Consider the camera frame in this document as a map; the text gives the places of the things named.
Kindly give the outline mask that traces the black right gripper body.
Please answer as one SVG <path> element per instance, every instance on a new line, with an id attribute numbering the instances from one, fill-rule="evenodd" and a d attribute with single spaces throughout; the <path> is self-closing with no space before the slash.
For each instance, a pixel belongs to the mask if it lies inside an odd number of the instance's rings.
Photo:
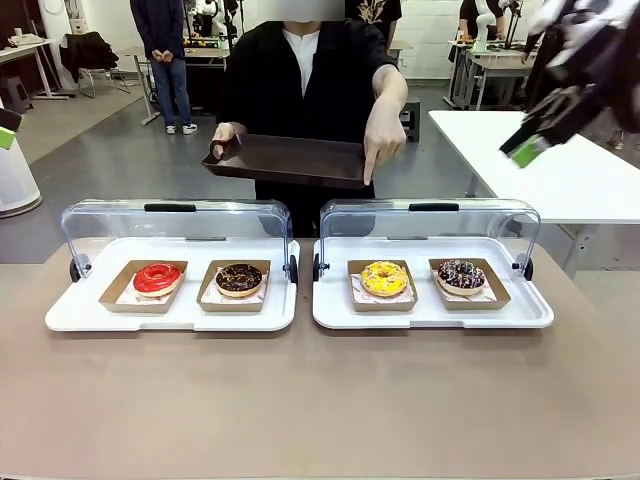
<path id="1" fill-rule="evenodd" d="M 639 6 L 550 4 L 543 25 L 563 36 L 547 64 L 559 88 L 594 86 L 596 106 L 612 111 L 623 129 L 639 127 Z"/>

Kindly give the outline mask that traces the person's left hand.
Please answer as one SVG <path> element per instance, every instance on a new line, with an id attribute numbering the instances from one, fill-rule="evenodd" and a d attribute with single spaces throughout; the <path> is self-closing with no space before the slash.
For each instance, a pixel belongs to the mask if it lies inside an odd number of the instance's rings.
<path id="1" fill-rule="evenodd" d="M 383 94 L 374 102 L 363 143 L 365 185 L 371 183 L 375 168 L 392 159 L 406 142 L 406 134 L 400 121 L 405 101 L 401 97 Z"/>

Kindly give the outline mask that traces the person's right hand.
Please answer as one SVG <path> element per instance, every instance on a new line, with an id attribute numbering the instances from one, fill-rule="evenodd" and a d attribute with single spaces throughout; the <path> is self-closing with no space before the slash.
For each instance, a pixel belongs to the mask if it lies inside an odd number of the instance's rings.
<path id="1" fill-rule="evenodd" d="M 246 127 L 239 123 L 219 123 L 210 142 L 210 153 L 216 160 L 223 160 L 237 154 L 241 148 L 241 137 L 246 132 Z"/>

